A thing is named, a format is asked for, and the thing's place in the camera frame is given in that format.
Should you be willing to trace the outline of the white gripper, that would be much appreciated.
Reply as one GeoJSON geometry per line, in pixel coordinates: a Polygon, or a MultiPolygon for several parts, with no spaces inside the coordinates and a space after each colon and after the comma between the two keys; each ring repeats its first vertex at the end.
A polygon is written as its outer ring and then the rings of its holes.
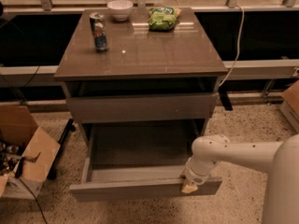
{"type": "Polygon", "coordinates": [[[182,184],[181,192],[191,194],[198,190],[197,186],[203,185],[208,179],[212,169],[217,166],[214,161],[201,161],[195,157],[187,160],[183,169],[185,181],[182,184]]]}

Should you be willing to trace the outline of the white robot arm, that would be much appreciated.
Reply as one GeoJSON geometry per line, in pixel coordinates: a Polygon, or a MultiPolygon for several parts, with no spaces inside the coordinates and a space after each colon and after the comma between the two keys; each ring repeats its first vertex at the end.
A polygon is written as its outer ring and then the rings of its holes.
{"type": "Polygon", "coordinates": [[[262,224],[299,224],[299,134],[260,143],[232,143],[223,134],[198,137],[182,171],[181,191],[197,191],[222,161],[268,174],[262,224]]]}

